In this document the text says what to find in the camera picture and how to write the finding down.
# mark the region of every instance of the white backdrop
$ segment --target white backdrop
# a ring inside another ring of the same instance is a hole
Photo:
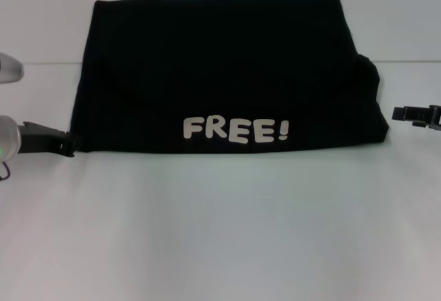
[[[433,61],[438,1],[342,3],[360,53]],[[0,114],[68,128],[93,2],[0,0],[0,50],[44,63],[0,86]],[[390,116],[441,102],[441,63],[376,65],[381,145],[17,156],[0,183],[0,300],[438,301],[441,133]]]

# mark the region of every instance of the white lettering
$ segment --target white lettering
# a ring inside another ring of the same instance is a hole
[[[251,121],[245,120],[243,118],[233,118],[229,122],[229,137],[228,140],[232,143],[240,143],[240,144],[246,144],[248,143],[248,139],[244,137],[239,137],[239,134],[249,134],[248,129],[243,129],[239,127],[239,125],[246,125],[250,126]]]
[[[261,120],[254,120],[253,126],[254,126],[254,138],[256,139],[256,143],[270,143],[274,141],[273,137],[270,136],[264,136],[266,134],[273,134],[273,129],[264,129],[263,126],[271,126],[274,125],[275,120],[267,120],[267,119],[261,119]]]
[[[207,125],[205,126],[205,135],[207,138],[213,138],[213,132],[216,132],[222,138],[226,138],[227,134],[221,129],[225,125],[225,119],[221,115],[211,115],[207,118]]]
[[[189,117],[184,120],[184,138],[190,139],[193,132],[202,131],[200,125],[193,125],[193,123],[204,123],[203,117]]]

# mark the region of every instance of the exclamation mark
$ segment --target exclamation mark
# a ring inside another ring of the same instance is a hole
[[[280,136],[278,137],[281,141],[284,141],[285,139],[288,139],[288,128],[289,128],[289,121],[282,121],[280,124]]]

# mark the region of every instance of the white table surface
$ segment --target white table surface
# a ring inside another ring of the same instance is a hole
[[[68,128],[93,1],[0,0],[0,50],[62,63],[1,85],[1,114]],[[342,2],[360,53],[440,59],[436,0]],[[376,65],[384,144],[17,156],[0,183],[0,300],[440,300],[441,132],[390,116],[441,103],[441,63]]]

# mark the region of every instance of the white wall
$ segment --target white wall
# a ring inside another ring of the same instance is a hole
[[[359,52],[400,61],[441,59],[438,1],[342,3]],[[50,63],[0,87],[0,114],[68,128],[93,2],[0,0],[0,50]],[[441,64],[376,65],[382,145],[17,156],[0,300],[439,300],[441,133],[390,116],[441,102]]]

